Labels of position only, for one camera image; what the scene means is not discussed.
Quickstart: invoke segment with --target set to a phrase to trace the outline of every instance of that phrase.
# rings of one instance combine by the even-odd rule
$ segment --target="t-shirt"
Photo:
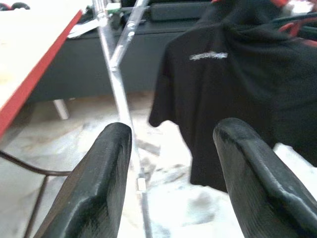
[[[221,119],[244,120],[271,146],[316,141],[317,49],[268,25],[208,16],[167,45],[149,122],[179,125],[190,182],[226,191],[212,140]]]

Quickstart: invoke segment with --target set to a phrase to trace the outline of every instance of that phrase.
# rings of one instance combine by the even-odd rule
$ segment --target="wooden table top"
[[[80,16],[79,7],[0,11],[0,138]]]

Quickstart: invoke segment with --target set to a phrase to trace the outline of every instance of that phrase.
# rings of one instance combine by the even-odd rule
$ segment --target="clothing rack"
[[[122,123],[127,124],[132,129],[132,152],[131,166],[137,174],[136,189],[140,195],[141,209],[143,213],[143,227],[146,238],[152,238],[151,220],[149,217],[147,190],[145,183],[144,168],[141,165],[140,155],[135,140],[134,127],[128,108],[122,75],[120,70],[121,60],[131,43],[135,31],[140,23],[143,13],[148,4],[148,0],[137,0],[132,9],[131,15],[125,25],[118,44],[115,44],[113,31],[110,25],[110,19],[106,6],[111,3],[111,0],[94,0],[94,9],[96,18],[99,22],[98,33],[101,40],[103,54],[108,70],[112,91],[116,107],[119,113],[119,119]]]

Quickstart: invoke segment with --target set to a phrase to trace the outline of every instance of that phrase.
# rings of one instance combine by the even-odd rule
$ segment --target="shirt sleeve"
[[[175,116],[173,66],[168,50],[165,51],[159,67],[149,123],[157,127],[165,120],[177,123]]]

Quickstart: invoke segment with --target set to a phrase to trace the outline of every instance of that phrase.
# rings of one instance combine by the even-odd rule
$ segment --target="red table edge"
[[[82,11],[80,10],[0,110],[0,139],[41,79],[41,76],[54,59],[70,30],[76,25],[81,15]]]

